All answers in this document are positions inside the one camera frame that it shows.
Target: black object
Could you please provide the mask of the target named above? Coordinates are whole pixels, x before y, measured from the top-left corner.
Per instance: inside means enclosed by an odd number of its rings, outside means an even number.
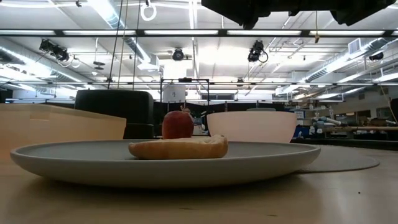
[[[383,52],[380,52],[380,53],[378,53],[378,54],[369,56],[369,60],[371,60],[371,61],[381,60],[381,59],[383,59],[383,58],[384,58]]]
[[[175,49],[172,58],[175,61],[182,61],[184,59],[184,53],[182,52],[182,49]]]
[[[97,69],[97,70],[104,70],[104,68],[101,67],[101,66],[104,66],[105,63],[103,63],[103,62],[93,62],[93,64],[97,65],[97,67],[95,67],[94,69]]]
[[[152,124],[127,124],[123,139],[153,139],[154,126]]]
[[[75,109],[126,118],[127,124],[152,124],[154,100],[144,91],[79,90]]]
[[[243,82],[243,78],[239,78],[237,82],[238,82],[238,83],[239,83],[239,82],[242,83],[242,82]]]
[[[105,63],[103,62],[93,62],[93,64],[97,65],[97,66],[104,66]]]
[[[39,50],[50,53],[50,55],[54,56],[58,61],[67,62],[69,60],[68,49],[53,44],[49,40],[42,40]]]
[[[192,82],[192,78],[179,78],[178,82],[184,82],[184,83],[191,83]]]
[[[267,60],[265,60],[263,62],[260,61],[260,57],[262,54],[265,54],[267,56]],[[265,63],[268,61],[268,54],[264,51],[264,44],[262,43],[262,40],[256,40],[255,43],[253,44],[253,47],[250,48],[248,61],[249,62],[260,61],[262,63]]]
[[[75,3],[77,7],[81,7],[80,0],[77,0]]]
[[[5,103],[7,98],[12,98],[12,90],[0,90],[0,103]]]
[[[339,24],[350,26],[394,4],[396,0],[202,0],[201,5],[228,19],[253,29],[259,17],[268,17],[271,12],[288,11],[295,16],[300,11],[330,11]]]

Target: beam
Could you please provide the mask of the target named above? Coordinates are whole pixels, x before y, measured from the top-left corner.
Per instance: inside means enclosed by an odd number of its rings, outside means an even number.
[[[109,29],[0,29],[0,37],[123,37],[124,30]],[[321,38],[378,38],[396,37],[398,30],[318,30]],[[125,37],[311,37],[308,29],[126,29]]]

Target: black chair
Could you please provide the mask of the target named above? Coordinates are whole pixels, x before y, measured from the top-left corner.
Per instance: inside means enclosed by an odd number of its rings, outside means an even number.
[[[75,109],[127,119],[124,139],[154,137],[152,95],[131,90],[79,90]]]

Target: white container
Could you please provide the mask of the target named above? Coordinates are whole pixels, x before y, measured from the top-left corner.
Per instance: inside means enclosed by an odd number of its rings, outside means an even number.
[[[280,111],[235,111],[207,116],[211,135],[229,141],[289,143],[294,135],[295,113]]]

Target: air vent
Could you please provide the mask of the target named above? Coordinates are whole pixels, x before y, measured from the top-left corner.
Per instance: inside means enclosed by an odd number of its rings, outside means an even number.
[[[349,54],[355,54],[361,50],[361,39],[358,38],[348,44]]]
[[[364,93],[359,94],[359,95],[358,95],[358,99],[359,99],[359,100],[365,99],[365,94],[364,94]]]

